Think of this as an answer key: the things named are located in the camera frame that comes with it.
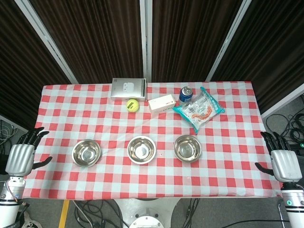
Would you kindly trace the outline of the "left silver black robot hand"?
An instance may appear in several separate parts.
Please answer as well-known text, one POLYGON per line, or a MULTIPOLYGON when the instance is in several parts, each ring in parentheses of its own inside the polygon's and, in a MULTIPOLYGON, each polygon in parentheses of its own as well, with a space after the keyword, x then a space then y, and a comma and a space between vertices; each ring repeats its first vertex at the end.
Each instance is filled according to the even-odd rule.
POLYGON ((47 134, 49 134, 49 131, 44 131, 44 127, 39 127, 33 128, 22 135, 10 150, 5 172, 10 176, 25 177, 32 170, 49 164, 52 160, 51 156, 42 162, 34 163, 36 149, 42 137, 47 134))

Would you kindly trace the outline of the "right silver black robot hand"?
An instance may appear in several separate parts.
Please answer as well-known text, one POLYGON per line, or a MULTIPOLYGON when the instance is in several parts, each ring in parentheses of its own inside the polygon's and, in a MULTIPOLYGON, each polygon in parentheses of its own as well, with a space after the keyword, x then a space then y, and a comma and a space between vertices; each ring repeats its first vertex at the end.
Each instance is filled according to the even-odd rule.
POLYGON ((268 149, 272 169, 267 169, 256 162, 255 166, 263 173, 274 176, 281 183, 298 182, 302 178, 297 155, 290 148, 285 138, 274 132, 261 132, 268 149))

